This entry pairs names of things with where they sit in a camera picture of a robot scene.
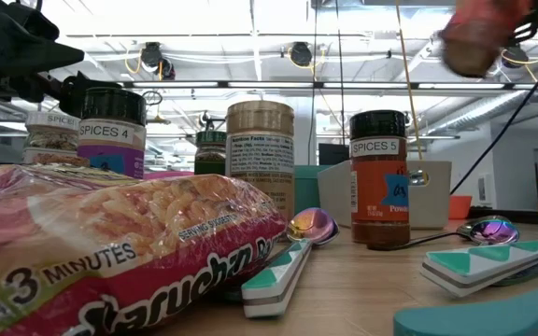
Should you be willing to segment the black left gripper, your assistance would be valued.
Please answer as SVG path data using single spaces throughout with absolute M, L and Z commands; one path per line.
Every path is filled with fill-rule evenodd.
M 40 12 L 42 0 L 28 7 L 15 0 L 0 0 L 0 100 L 16 95 L 26 101 L 41 101 L 45 92 L 40 72 L 84 60 L 81 49 L 57 42 L 58 28 Z M 79 116 L 86 90 L 90 88 L 120 89 L 116 82 L 90 79 L 81 72 L 67 77 L 61 86 L 60 109 Z

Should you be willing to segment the brown orange snack bag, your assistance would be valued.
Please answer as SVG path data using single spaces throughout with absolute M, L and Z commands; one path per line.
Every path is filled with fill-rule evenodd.
M 531 6 L 532 0 L 456 0 L 440 34 L 447 68 L 462 77 L 484 77 Z

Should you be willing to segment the white lid spice jar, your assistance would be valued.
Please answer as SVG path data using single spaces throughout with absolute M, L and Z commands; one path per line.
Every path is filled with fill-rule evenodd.
M 80 119 L 53 112 L 32 112 L 25 121 L 24 163 L 73 160 L 78 151 Z

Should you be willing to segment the purple label spice jar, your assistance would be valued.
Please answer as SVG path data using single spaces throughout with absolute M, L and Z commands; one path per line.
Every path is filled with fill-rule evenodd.
M 95 168 L 144 177 L 147 138 L 145 99 L 115 88 L 86 90 L 78 129 L 78 155 Z

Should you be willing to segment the green lid spice jar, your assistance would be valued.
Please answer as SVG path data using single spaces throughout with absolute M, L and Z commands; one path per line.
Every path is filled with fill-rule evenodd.
M 225 175 L 226 139 L 226 132 L 221 131 L 202 131 L 196 134 L 196 175 Z

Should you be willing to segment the pink Maruchan ramen packet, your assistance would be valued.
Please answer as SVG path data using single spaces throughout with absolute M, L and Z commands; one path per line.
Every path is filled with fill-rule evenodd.
M 258 272 L 286 229 L 223 175 L 0 165 L 0 336 L 128 335 Z

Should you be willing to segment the orange spice jar black lid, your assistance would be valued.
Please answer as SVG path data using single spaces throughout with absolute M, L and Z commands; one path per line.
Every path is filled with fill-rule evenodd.
M 352 239 L 374 250 L 410 241 L 405 115 L 365 111 L 351 117 L 350 210 Z

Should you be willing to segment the gold lid spice jar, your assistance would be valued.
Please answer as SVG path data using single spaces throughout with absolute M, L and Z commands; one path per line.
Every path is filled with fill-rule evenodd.
M 227 176 L 244 180 L 267 194 L 285 219 L 294 216 L 294 112 L 272 101 L 229 106 Z

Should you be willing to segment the white plastic bin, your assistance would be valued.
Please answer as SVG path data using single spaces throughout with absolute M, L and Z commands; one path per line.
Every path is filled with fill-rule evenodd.
M 410 226 L 441 230 L 448 222 L 451 161 L 408 161 Z M 318 173 L 320 207 L 341 226 L 351 227 L 350 161 Z

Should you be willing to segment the iridescent spoon at right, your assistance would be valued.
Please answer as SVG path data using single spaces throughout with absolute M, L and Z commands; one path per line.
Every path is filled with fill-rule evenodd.
M 376 251 L 402 250 L 402 249 L 410 248 L 410 247 L 413 247 L 413 246 L 416 246 L 416 245 L 425 244 L 425 243 L 428 243 L 428 242 L 431 242 L 431 241 L 434 241 L 434 240 L 438 240 L 438 239 L 442 239 L 442 238 L 446 238 L 446 237 L 450 237 L 450 236 L 459 236 L 459 237 L 463 238 L 464 240 L 471 241 L 471 242 L 473 242 L 473 243 L 475 243 L 477 245 L 481 245 L 479 243 L 474 242 L 469 237 L 469 231 L 470 231 L 470 229 L 472 228 L 472 226 L 475 223 L 477 223 L 479 221 L 482 221 L 482 220 L 486 220 L 486 219 L 506 219 L 506 220 L 509 220 L 506 217 L 502 217 L 502 216 L 480 217 L 480 218 L 477 218 L 477 219 L 468 220 L 467 222 L 465 222 L 461 226 L 457 227 L 455 231 L 450 231 L 450 232 L 445 232 L 445 233 L 438 233 L 438 234 L 431 235 L 431 236 L 425 236 L 425 237 L 420 237 L 420 238 L 417 238 L 417 239 L 412 239 L 408 243 L 403 244 L 403 245 L 399 245 L 399 246 L 391 246 L 391 247 L 377 246 L 377 247 L 374 247 L 374 246 L 369 246 L 368 245 L 367 248 L 370 249 L 370 250 L 376 250 Z

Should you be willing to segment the black monitor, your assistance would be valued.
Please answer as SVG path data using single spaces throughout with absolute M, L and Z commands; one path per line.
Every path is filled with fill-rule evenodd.
M 319 144 L 319 164 L 335 165 L 349 159 L 349 148 L 347 145 Z

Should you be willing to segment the teal white patterned utensil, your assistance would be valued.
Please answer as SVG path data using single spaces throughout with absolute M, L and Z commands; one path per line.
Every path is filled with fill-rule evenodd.
M 277 317 L 286 313 L 311 248 L 312 243 L 307 239 L 292 243 L 241 286 L 246 318 Z
M 538 264 L 538 240 L 428 252 L 420 273 L 465 297 Z

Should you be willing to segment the teal plastic bin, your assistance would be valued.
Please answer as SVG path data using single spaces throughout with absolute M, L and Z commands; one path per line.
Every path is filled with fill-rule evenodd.
M 330 165 L 296 165 L 294 169 L 294 214 L 320 208 L 318 174 Z

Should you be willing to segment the silver air duct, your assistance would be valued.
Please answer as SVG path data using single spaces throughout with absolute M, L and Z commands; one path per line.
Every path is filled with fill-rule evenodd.
M 526 101 L 528 94 L 528 91 L 513 91 L 497 97 L 483 98 L 456 110 L 446 119 L 440 119 L 431 124 L 427 130 L 423 130 L 421 133 L 436 135 L 448 130 L 461 130 L 478 125 L 509 111 L 515 111 L 521 103 Z

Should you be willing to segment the horizontal metal frame bar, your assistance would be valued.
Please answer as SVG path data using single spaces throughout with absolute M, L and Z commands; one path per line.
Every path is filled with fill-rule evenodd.
M 350 89 L 350 90 L 412 90 L 436 91 L 523 91 L 534 87 L 531 83 L 487 82 L 298 82 L 298 81 L 124 81 L 126 89 Z

